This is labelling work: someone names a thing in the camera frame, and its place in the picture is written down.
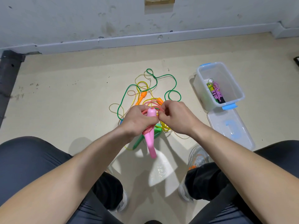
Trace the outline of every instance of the beige floor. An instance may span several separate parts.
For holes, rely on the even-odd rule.
[[[157,76],[173,74],[182,101],[208,124],[190,80],[199,65],[214,61],[226,64],[245,93],[237,111],[256,149],[299,139],[295,56],[299,56],[299,38],[274,40],[268,33],[27,56],[0,130],[0,143],[32,135],[70,154],[81,151],[117,126],[116,114],[108,106],[119,103],[127,86],[146,68]],[[163,97],[173,86],[171,78],[161,79],[153,93]],[[124,108],[131,102],[127,96]],[[151,219],[188,223],[207,203],[187,204],[177,193],[196,142],[174,133],[155,142],[156,160],[141,144],[134,152],[123,149],[113,162],[115,175],[130,196],[127,211],[116,216],[131,224]]]

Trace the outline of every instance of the baseboard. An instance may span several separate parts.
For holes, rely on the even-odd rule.
[[[299,36],[299,27],[296,28],[284,28],[281,23],[273,29],[272,34],[274,38],[283,38],[283,37],[298,37]]]
[[[133,35],[123,37],[109,37],[99,38],[83,41],[70,41],[63,43],[53,44],[28,44],[21,46],[12,46],[0,48],[0,52],[3,50],[13,50],[17,53],[35,53],[40,52],[42,54],[52,54],[61,52],[73,52],[90,49],[101,49],[101,48],[114,48],[124,46],[136,46],[136,45],[148,45],[157,44],[164,42],[173,41],[185,41],[201,38],[211,37],[225,37],[234,35],[247,35],[257,34],[264,32],[271,32],[279,23],[266,23],[266,24],[255,24],[245,26],[230,26],[230,27],[218,27],[209,29],[199,30],[187,30],[187,31],[175,31],[167,33],[156,33],[147,35]]]

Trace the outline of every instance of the right hand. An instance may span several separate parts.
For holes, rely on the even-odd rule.
[[[198,126],[204,125],[185,105],[184,102],[167,100],[159,111],[159,120],[169,126],[173,131],[192,136]]]

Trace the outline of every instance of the clear plastic container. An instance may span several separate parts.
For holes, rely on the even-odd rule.
[[[222,62],[200,65],[196,71],[193,86],[206,111],[209,112],[216,107],[221,107],[223,110],[234,109],[237,107],[235,103],[245,98],[240,86]],[[225,103],[219,104],[215,101],[207,87],[209,79],[219,84]]]

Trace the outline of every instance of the jump rope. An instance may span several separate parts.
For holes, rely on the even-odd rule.
[[[140,82],[137,83],[136,80],[137,80],[137,78],[139,78],[140,76],[144,76],[146,79],[148,79],[148,80],[150,81],[150,85],[148,85],[145,81],[140,81]],[[151,78],[147,78],[146,76],[152,76],[152,77],[154,78],[154,80],[156,81],[156,84],[155,84],[154,86],[151,87],[151,82],[152,82],[152,80],[151,80]],[[156,77],[156,76],[154,75],[154,71],[153,71],[152,69],[148,68],[148,69],[146,69],[146,71],[145,71],[143,74],[140,74],[140,75],[138,75],[138,76],[135,78],[135,84],[131,84],[131,85],[129,85],[129,86],[127,87],[127,89],[126,89],[126,91],[125,91],[125,93],[124,93],[124,95],[123,95],[123,98],[122,98],[120,104],[113,103],[113,104],[111,104],[111,105],[109,106],[109,110],[110,110],[110,112],[117,114],[117,117],[118,117],[118,119],[119,119],[119,121],[118,121],[118,125],[120,125],[120,124],[122,123],[123,118],[124,118],[125,115],[128,113],[128,111],[130,110],[130,108],[134,105],[137,96],[138,96],[138,99],[137,99],[136,105],[140,105],[141,100],[146,96],[147,92],[149,92],[149,93],[151,94],[151,98],[145,100],[142,104],[143,104],[143,105],[148,105],[148,106],[151,105],[152,108],[155,108],[155,109],[158,109],[158,110],[160,110],[160,111],[163,111],[163,110],[161,109],[161,105],[160,105],[160,104],[163,103],[162,99],[160,99],[160,98],[155,98],[155,97],[152,95],[152,90],[157,86],[157,84],[158,84],[158,79],[160,79],[160,78],[162,78],[162,77],[169,77],[169,76],[172,77],[172,78],[174,79],[174,81],[176,82],[176,84],[175,84],[175,86],[174,86],[173,89],[166,91],[166,93],[164,94],[164,99],[166,100],[166,96],[167,96],[168,99],[171,100],[171,98],[170,98],[170,93],[171,93],[171,92],[176,92],[176,93],[179,94],[179,96],[180,96],[180,99],[178,100],[178,101],[180,101],[181,98],[182,98],[181,94],[180,94],[177,90],[174,90],[174,89],[176,88],[176,85],[177,85],[176,78],[175,78],[173,75],[171,75],[171,74],[165,74],[165,75]],[[136,93],[134,90],[129,90],[129,88],[130,88],[131,86],[136,86],[137,93]],[[129,95],[129,96],[134,96],[134,100],[133,100],[133,102],[132,102],[130,108],[125,112],[125,111],[124,111],[124,108],[122,107],[122,103],[123,103],[123,100],[124,100],[126,94]],[[110,107],[111,107],[112,105],[118,105],[117,112],[114,112],[114,111],[112,111],[112,110],[110,109]],[[120,109],[120,108],[123,110],[123,114],[122,114],[122,115],[119,113],[119,109]],[[154,127],[162,128],[162,130],[163,130],[164,132],[168,132],[169,130],[171,130],[170,127],[168,127],[168,126],[167,126],[165,123],[163,123],[162,121],[160,121],[160,123],[161,123],[161,127],[158,126],[158,125],[152,125],[152,126],[149,126],[148,128],[146,128],[142,133],[143,133],[143,134],[146,134],[147,132],[151,131]],[[174,132],[174,133],[175,133],[175,135],[177,135],[177,136],[178,136],[179,138],[181,138],[181,139],[188,139],[188,138],[189,138],[189,137],[188,137],[188,138],[182,138],[182,137],[180,137],[176,132]]]

